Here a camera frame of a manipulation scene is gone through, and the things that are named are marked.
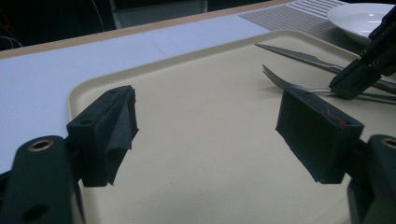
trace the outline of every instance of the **cable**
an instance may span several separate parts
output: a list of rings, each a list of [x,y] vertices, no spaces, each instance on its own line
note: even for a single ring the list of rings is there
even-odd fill
[[[93,3],[93,6],[95,7],[96,13],[98,14],[99,21],[100,21],[100,23],[102,25],[102,31],[104,32],[105,31],[105,26],[103,25],[102,17],[100,16],[99,10],[98,10],[94,0],[92,0],[92,3]]]
[[[17,37],[15,37],[15,35],[12,34],[8,29],[6,29],[6,27],[4,27],[2,23],[0,23],[0,26],[1,26],[3,29],[5,29],[5,30],[12,36],[12,38],[9,37],[10,39],[13,39],[21,48],[23,47],[23,45],[22,45],[21,42],[17,39]]]
[[[3,9],[0,8],[0,13],[3,16],[4,20],[6,21],[6,23],[8,23],[9,27],[11,28],[12,31],[14,31],[14,27],[12,27],[11,23],[9,22],[6,14],[4,14]]]
[[[12,43],[12,41],[15,41],[15,39],[10,38],[8,36],[3,36],[3,35],[0,35],[0,38],[4,38],[4,39],[8,40],[9,44],[11,45],[11,49],[14,49],[14,43]]]

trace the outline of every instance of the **metal utensil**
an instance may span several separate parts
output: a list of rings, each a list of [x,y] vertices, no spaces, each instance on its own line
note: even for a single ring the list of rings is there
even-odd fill
[[[297,52],[297,51],[293,51],[290,49],[282,49],[279,47],[274,47],[274,46],[269,46],[269,45],[264,45],[264,44],[255,44],[257,47],[263,48],[263,49],[268,49],[272,52],[290,57],[292,59],[304,62],[304,63],[309,63],[312,64],[316,67],[320,67],[323,68],[325,70],[328,70],[330,72],[333,72],[335,74],[340,73],[342,70],[344,70],[344,67],[341,67],[339,65],[333,64],[333,63],[326,63],[323,62],[322,60],[320,60],[319,58],[313,56],[313,55],[309,55],[306,53],[302,53],[302,52]],[[384,91],[388,91],[391,93],[396,94],[396,83],[393,82],[388,82],[385,80],[378,80],[375,84],[375,87],[384,90]]]
[[[266,67],[264,64],[262,65],[262,71],[264,72],[265,75],[267,75],[271,81],[273,81],[278,87],[280,87],[282,90],[286,88],[296,88],[300,89],[303,91],[310,91],[310,92],[316,92],[316,93],[326,93],[330,95],[335,95],[334,92],[332,92],[332,89],[308,89],[303,86],[299,86],[296,84],[289,83],[288,81],[282,79],[281,77],[277,76],[274,72],[272,72],[268,67]],[[365,101],[373,101],[373,102],[379,102],[383,104],[389,104],[389,105],[396,105],[396,97],[394,96],[387,96],[387,95],[379,95],[379,94],[371,94],[371,93],[362,93],[356,99],[359,100],[365,100]]]

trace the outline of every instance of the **metal fork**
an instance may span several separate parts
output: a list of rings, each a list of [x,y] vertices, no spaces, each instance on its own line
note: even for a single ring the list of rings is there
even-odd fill
[[[281,77],[277,76],[275,73],[273,73],[267,66],[264,64],[262,65],[262,71],[264,72],[265,75],[270,78],[271,81],[273,81],[278,87],[280,87],[282,90],[286,88],[295,88],[303,91],[310,91],[310,92],[315,92],[315,93],[326,93],[329,95],[336,95],[334,92],[332,92],[332,89],[308,89],[303,86],[299,86],[296,84],[289,83],[288,81],[282,79]],[[356,97],[356,99],[359,100],[365,100],[365,101],[373,101],[373,102],[379,102],[383,104],[389,104],[389,105],[396,105],[396,97],[394,96],[387,96],[387,95],[380,95],[380,94],[371,94],[371,93],[362,93],[359,96]]]

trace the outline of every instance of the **dark background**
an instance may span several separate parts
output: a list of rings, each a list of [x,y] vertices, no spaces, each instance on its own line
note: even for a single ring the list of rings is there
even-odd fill
[[[109,0],[93,1],[0,0],[0,37],[2,37],[0,50],[17,48],[20,44],[30,46],[116,29]],[[115,0],[115,5],[119,10],[181,1],[183,0]],[[207,9],[214,11],[259,2],[266,0],[208,0]],[[394,4],[394,0],[346,0],[345,2]]]

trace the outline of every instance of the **plastic tray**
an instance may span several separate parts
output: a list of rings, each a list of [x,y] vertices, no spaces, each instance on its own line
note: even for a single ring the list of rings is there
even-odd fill
[[[70,119],[103,92],[132,85],[140,129],[115,186],[83,189],[89,223],[349,222],[348,177],[341,185],[316,183],[275,131],[282,90],[262,64],[306,87],[327,87],[334,74],[254,43],[343,66],[356,58],[278,31],[78,85],[68,96]],[[323,99],[366,125],[363,140],[394,134],[394,105]]]

